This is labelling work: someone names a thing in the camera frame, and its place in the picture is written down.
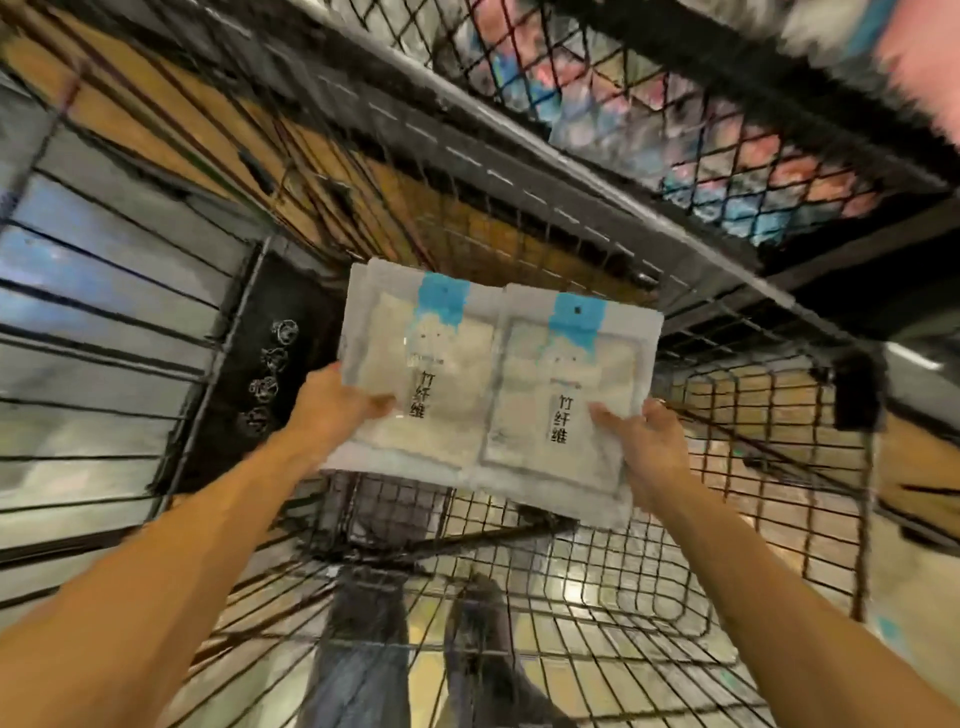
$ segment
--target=person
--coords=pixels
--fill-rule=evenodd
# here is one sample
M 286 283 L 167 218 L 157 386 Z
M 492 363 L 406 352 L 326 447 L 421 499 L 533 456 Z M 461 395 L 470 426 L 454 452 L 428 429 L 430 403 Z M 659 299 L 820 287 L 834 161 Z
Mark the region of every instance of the person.
M 310 374 L 289 423 L 262 447 L 0 634 L 3 724 L 154 726 L 281 504 L 393 404 L 343 385 L 337 365 Z M 780 726 L 960 727 L 956 706 L 789 571 L 691 473 L 670 410 L 648 400 L 630 419 L 600 405 L 591 415 L 623 442 L 636 504 L 680 546 Z

